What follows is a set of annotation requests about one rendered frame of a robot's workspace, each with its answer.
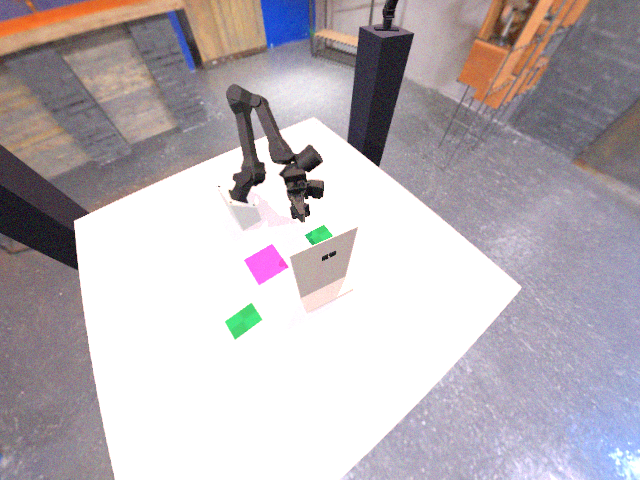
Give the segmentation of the green flat block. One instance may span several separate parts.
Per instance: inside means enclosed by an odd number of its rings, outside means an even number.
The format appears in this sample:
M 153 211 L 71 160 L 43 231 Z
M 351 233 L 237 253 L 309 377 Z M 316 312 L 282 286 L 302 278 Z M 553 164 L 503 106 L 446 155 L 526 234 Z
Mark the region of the green flat block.
M 330 233 L 330 231 L 326 228 L 325 225 L 322 225 L 316 228 L 315 230 L 305 234 L 305 237 L 308 239 L 308 241 L 312 246 L 326 239 L 329 239 L 332 236 L 333 235 Z

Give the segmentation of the magenta square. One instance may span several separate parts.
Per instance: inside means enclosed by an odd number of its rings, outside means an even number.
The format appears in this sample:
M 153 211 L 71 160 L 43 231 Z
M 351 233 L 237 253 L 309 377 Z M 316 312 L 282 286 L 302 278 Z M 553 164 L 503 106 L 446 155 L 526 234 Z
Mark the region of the magenta square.
M 259 286 L 288 268 L 273 244 L 256 252 L 244 261 Z

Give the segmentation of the green square marker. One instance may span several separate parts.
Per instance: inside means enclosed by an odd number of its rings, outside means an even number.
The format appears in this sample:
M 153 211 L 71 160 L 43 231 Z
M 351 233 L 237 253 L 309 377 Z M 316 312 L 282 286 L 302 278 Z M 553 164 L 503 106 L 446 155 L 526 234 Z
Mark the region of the green square marker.
M 257 325 L 263 319 L 251 302 L 246 307 L 237 312 L 234 316 L 225 320 L 225 324 L 228 327 L 232 337 L 238 339 L 251 327 Z

